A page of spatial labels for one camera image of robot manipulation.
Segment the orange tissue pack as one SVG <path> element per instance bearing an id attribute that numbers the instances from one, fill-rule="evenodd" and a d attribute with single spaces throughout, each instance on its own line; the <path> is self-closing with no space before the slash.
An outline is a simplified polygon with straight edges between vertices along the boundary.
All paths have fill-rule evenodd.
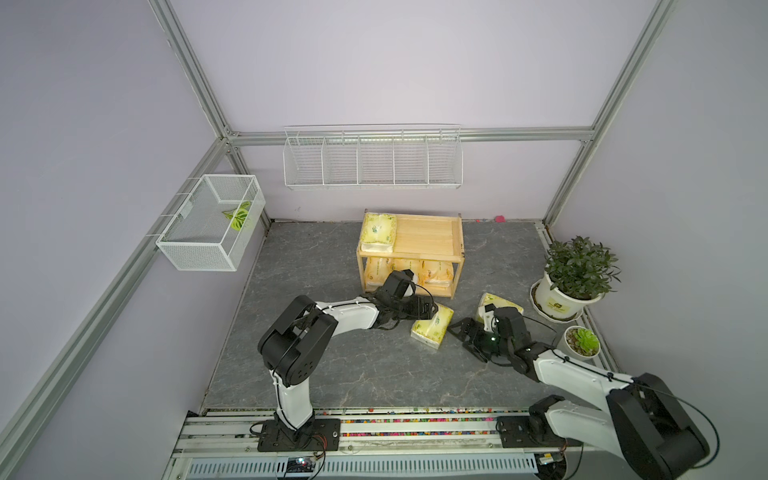
<path id="1" fill-rule="evenodd" d="M 449 286 L 454 281 L 454 266 L 450 261 L 424 260 L 420 273 L 423 284 Z"/>
<path id="2" fill-rule="evenodd" d="M 371 288 L 382 286 L 393 270 L 391 258 L 368 257 L 366 259 L 364 278 L 366 285 Z"/>
<path id="3" fill-rule="evenodd" d="M 418 259 L 394 259 L 393 269 L 397 271 L 410 270 L 415 276 L 423 275 L 423 261 Z"/>

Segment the light wooden two-tier shelf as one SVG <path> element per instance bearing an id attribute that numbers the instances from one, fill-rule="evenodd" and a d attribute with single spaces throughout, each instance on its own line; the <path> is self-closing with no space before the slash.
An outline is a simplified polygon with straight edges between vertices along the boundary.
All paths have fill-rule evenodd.
<path id="1" fill-rule="evenodd" d="M 397 217 L 397 236 L 392 253 L 368 253 L 356 249 L 357 264 L 362 289 L 372 292 L 376 288 L 366 285 L 364 270 L 368 257 L 392 259 L 418 259 L 450 261 L 454 266 L 454 281 L 449 286 L 423 284 L 419 276 L 415 279 L 434 296 L 453 298 L 465 263 L 465 246 L 462 217 L 430 216 L 414 214 L 393 214 Z"/>

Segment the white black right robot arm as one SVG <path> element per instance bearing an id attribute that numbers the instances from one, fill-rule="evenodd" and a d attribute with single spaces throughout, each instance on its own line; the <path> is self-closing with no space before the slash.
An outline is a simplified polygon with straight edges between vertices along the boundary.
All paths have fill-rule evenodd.
<path id="1" fill-rule="evenodd" d="M 708 442 L 689 416 L 693 404 L 674 395 L 658 376 L 601 369 L 535 341 L 515 307 L 489 304 L 480 313 L 480 320 L 465 318 L 448 333 L 475 358 L 582 401 L 550 395 L 532 405 L 532 437 L 553 434 L 597 447 L 623 459 L 642 479 L 677 479 L 719 456 L 721 443 Z"/>

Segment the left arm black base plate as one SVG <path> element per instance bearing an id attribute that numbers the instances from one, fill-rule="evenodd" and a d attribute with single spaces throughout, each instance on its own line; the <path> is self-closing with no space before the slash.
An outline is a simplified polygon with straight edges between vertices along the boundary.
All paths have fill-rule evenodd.
<path id="1" fill-rule="evenodd" d="M 338 418 L 311 418 L 298 430 L 290 429 L 284 422 L 275 418 L 257 422 L 259 452 L 332 452 L 339 449 L 341 440 L 341 421 Z"/>

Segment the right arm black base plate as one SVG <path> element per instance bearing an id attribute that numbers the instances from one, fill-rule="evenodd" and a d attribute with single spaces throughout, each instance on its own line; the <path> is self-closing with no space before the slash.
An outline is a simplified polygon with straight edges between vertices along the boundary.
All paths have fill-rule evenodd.
<path id="1" fill-rule="evenodd" d="M 498 432 L 503 448 L 549 448 L 565 450 L 570 447 L 580 447 L 579 440 L 560 437 L 542 416 L 507 415 L 496 419 Z"/>

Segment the green tissue pack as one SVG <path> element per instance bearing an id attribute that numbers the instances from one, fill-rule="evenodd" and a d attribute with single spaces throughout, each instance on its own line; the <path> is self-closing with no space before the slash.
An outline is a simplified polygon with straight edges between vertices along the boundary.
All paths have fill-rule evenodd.
<path id="1" fill-rule="evenodd" d="M 443 342 L 454 316 L 454 310 L 437 304 L 437 313 L 429 320 L 417 320 L 411 328 L 411 338 L 437 350 Z"/>
<path id="2" fill-rule="evenodd" d="M 498 308 L 515 308 L 520 314 L 524 313 L 524 308 L 510 300 L 499 297 L 495 294 L 485 292 L 479 302 L 475 313 L 475 320 L 483 325 L 486 324 L 487 313 Z"/>
<path id="3" fill-rule="evenodd" d="M 368 253 L 392 253 L 397 236 L 397 217 L 393 214 L 366 212 L 360 235 L 360 250 Z"/>

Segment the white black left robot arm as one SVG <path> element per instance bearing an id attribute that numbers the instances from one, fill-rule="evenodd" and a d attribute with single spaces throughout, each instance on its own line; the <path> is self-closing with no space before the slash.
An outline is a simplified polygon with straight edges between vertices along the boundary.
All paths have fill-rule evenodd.
<path id="1" fill-rule="evenodd" d="M 258 343 L 275 387 L 277 420 L 293 433 L 311 423 L 309 377 L 333 337 L 382 329 L 388 323 L 433 319 L 439 306 L 430 292 L 420 296 L 419 291 L 426 288 L 406 269 L 391 272 L 375 291 L 351 300 L 320 302 L 296 296 Z"/>

